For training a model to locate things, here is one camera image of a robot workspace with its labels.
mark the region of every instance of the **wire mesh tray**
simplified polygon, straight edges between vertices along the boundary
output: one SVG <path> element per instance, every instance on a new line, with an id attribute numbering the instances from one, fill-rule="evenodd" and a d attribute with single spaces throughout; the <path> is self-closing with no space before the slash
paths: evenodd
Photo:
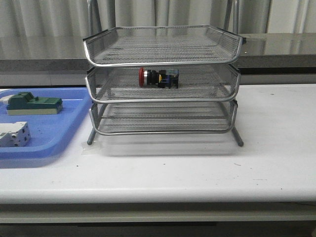
<path id="1" fill-rule="evenodd" d="M 230 63 L 242 37 L 212 26 L 117 27 L 83 40 L 97 67 Z"/>
<path id="2" fill-rule="evenodd" d="M 156 70 L 165 67 L 150 67 Z M 91 98 L 96 103 L 135 101 L 230 101 L 238 92 L 240 73 L 231 65 L 177 65 L 178 88 L 140 87 L 139 68 L 95 68 L 86 77 Z"/>
<path id="3" fill-rule="evenodd" d="M 134 102 L 94 104 L 93 128 L 102 135 L 140 133 L 225 133 L 235 123 L 237 103 Z"/>

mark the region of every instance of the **white electrical component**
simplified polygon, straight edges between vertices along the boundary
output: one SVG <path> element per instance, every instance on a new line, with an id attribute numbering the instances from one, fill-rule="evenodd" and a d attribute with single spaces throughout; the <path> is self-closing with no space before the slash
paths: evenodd
<path id="1" fill-rule="evenodd" d="M 28 122 L 0 123 L 0 147 L 23 147 L 30 138 Z"/>

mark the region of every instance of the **curtain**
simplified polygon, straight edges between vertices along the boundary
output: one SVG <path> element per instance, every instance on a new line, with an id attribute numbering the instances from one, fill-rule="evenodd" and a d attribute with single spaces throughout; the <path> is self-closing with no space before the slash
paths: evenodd
<path id="1" fill-rule="evenodd" d="M 99 0 L 102 28 L 224 26 L 227 0 Z M 316 32 L 316 0 L 240 0 L 239 33 Z M 232 17 L 229 30 L 232 30 Z M 0 37 L 88 36 L 86 0 L 0 0 Z"/>

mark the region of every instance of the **mesh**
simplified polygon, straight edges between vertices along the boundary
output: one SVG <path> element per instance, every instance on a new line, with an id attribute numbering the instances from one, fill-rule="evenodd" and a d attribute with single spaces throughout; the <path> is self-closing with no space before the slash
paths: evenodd
<path id="1" fill-rule="evenodd" d="M 147 67 L 159 70 L 170 67 Z M 131 99 L 187 99 L 226 100 L 233 97 L 239 86 L 238 73 L 231 66 L 216 64 L 180 65 L 178 88 L 158 88 L 156 85 L 139 86 L 138 70 L 128 68 L 98 68 L 87 77 L 91 95 L 99 101 Z"/>
<path id="2" fill-rule="evenodd" d="M 147 63 L 227 63 L 238 57 L 241 37 L 211 26 L 113 28 L 85 40 L 96 66 Z"/>
<path id="3" fill-rule="evenodd" d="M 95 104 L 101 132 L 225 132 L 234 121 L 234 102 Z"/>

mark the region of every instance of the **electrical component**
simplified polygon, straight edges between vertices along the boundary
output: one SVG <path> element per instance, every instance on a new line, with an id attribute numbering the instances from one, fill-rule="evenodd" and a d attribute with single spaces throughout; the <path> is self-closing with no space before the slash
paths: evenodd
<path id="1" fill-rule="evenodd" d="M 28 122 L 0 123 L 0 147 L 23 147 L 30 138 Z"/>
<path id="2" fill-rule="evenodd" d="M 34 97 L 30 92 L 12 96 L 6 106 L 8 115 L 52 115 L 63 108 L 61 98 Z"/>
<path id="3" fill-rule="evenodd" d="M 175 85 L 178 88 L 179 70 L 167 69 L 157 72 L 155 70 L 140 68 L 138 71 L 138 81 L 141 87 L 157 85 L 160 88 L 171 88 Z"/>

